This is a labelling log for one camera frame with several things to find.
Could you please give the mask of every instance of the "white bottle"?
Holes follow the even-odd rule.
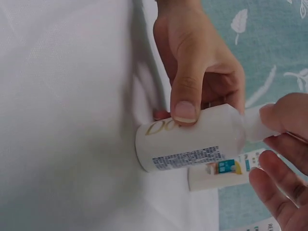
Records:
[[[146,171],[168,170],[237,157],[245,141],[261,141],[278,135],[265,127],[262,106],[245,116],[228,104],[201,111],[192,127],[181,127],[171,118],[142,125],[136,134],[136,152]]]

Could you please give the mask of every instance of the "teal fabric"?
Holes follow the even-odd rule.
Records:
[[[203,0],[203,6],[245,69],[247,107],[275,102],[290,92],[308,91],[307,0]],[[240,11],[233,25],[237,33],[231,23]],[[261,94],[254,98],[257,91]],[[248,144],[245,151],[262,147],[262,143]],[[218,193],[220,230],[270,217],[249,184],[223,188]]]

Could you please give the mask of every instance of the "fingernail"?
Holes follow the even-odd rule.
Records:
[[[269,110],[271,110],[273,108],[274,104],[271,103],[271,104],[266,104],[265,106],[261,107],[259,112],[260,113],[267,113]]]
[[[254,170],[254,169],[257,169],[258,167],[252,167],[251,169],[250,169],[250,171],[252,171],[252,170]]]
[[[196,122],[196,109],[194,105],[188,101],[179,102],[175,107],[174,119],[182,123]]]

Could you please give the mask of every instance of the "white fabric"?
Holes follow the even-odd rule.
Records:
[[[135,155],[161,103],[146,6],[147,28],[138,0],[0,0],[0,230],[218,230],[216,191]]]

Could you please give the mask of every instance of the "leaf pattern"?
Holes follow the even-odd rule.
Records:
[[[293,3],[293,0],[287,0],[287,1],[290,4]],[[308,9],[308,0],[301,0],[299,12],[300,12],[300,16],[302,17],[302,19],[306,17],[307,9]]]
[[[275,76],[276,76],[277,67],[274,65],[272,70],[269,73],[268,78],[266,79],[264,85],[260,87],[245,103],[245,108],[251,107],[262,95],[264,95],[270,88]]]
[[[300,78],[297,78],[298,87],[300,90],[304,90],[303,81]]]
[[[243,9],[239,11],[231,23],[231,28],[237,33],[235,38],[235,45],[237,45],[239,35],[246,31],[246,22],[248,18],[248,10]]]
[[[306,77],[306,76],[308,75],[308,69],[305,68],[305,69],[301,70],[301,71],[299,72],[299,74],[300,74],[301,76],[303,76],[303,77]]]
[[[304,83],[305,83],[305,90],[308,93],[308,69],[305,68],[301,70],[298,74],[293,72],[286,72],[283,76],[293,76],[296,77],[298,88],[303,91],[304,90]]]
[[[305,18],[306,17],[306,8],[304,7],[304,4],[303,4],[303,2],[302,2],[302,4],[300,5],[300,16],[302,17],[302,18]]]

